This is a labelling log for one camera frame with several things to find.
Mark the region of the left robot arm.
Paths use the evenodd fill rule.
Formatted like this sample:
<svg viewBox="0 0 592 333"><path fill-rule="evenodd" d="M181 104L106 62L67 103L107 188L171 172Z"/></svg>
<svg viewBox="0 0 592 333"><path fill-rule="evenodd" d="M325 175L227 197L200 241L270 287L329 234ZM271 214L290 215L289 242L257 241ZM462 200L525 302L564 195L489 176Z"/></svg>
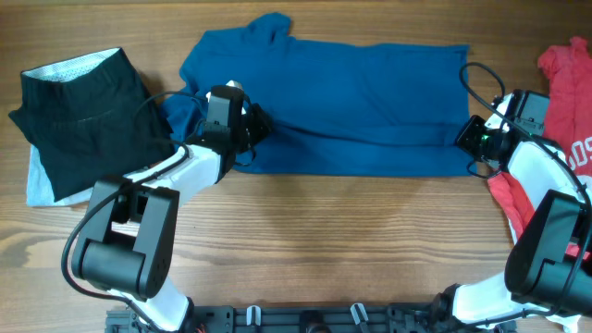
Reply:
<svg viewBox="0 0 592 333"><path fill-rule="evenodd" d="M179 151L140 175L98 180L61 256L65 281L95 299L122 302L107 332L203 332L192 299L168 276L179 208L253 154L272 120L231 80L204 97L208 110Z"/></svg>

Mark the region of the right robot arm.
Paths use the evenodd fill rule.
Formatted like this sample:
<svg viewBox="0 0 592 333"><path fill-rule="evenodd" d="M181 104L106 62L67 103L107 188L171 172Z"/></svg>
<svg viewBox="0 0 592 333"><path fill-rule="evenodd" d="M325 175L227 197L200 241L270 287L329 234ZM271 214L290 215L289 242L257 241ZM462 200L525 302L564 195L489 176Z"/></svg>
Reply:
<svg viewBox="0 0 592 333"><path fill-rule="evenodd" d="M546 95L516 90L490 104L490 119L473 116L461 129L457 146L509 174L534 211L514 231L504 272L437 296L432 331L487 331L545 316L575 332L591 314L591 198L561 148L542 137L548 106Z"/></svg>

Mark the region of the blue t-shirt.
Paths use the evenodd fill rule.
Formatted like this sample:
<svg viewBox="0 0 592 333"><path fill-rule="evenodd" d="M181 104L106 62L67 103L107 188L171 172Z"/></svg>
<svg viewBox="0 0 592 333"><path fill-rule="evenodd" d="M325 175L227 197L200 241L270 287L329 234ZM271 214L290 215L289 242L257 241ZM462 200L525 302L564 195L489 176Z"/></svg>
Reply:
<svg viewBox="0 0 592 333"><path fill-rule="evenodd" d="M272 118L242 172L357 177L458 177L469 158L455 139L469 117L459 80L468 49L300 40L289 17L207 31L182 64L184 88L161 107L177 140L206 116L203 95L239 82Z"/></svg>

